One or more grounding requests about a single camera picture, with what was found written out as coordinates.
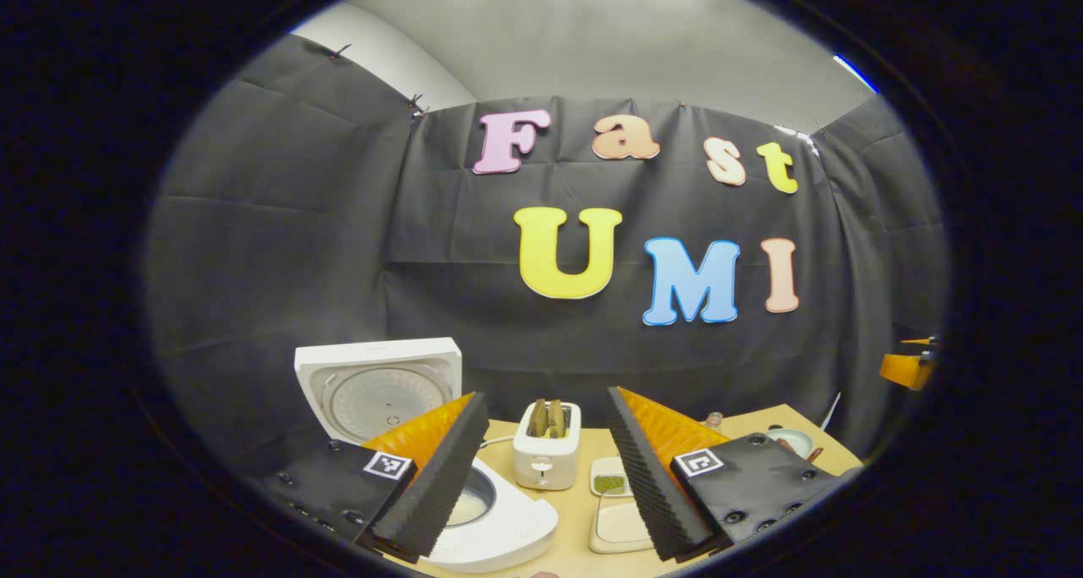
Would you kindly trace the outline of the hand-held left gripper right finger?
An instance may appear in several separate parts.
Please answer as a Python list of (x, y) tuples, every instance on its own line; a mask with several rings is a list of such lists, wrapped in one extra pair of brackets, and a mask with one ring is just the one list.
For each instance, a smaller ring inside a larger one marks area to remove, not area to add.
[(610, 387), (606, 426), (662, 561), (741, 548), (827, 500), (862, 470), (854, 452), (790, 405), (707, 426)]

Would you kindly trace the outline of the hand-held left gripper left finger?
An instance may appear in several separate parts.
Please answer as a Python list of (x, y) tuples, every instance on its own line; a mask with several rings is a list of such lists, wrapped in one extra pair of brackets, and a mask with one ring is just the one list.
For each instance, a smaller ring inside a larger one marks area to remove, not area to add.
[(414, 563), (436, 547), (488, 426), (484, 394), (464, 394), (367, 443), (264, 460), (256, 485), (348, 546)]

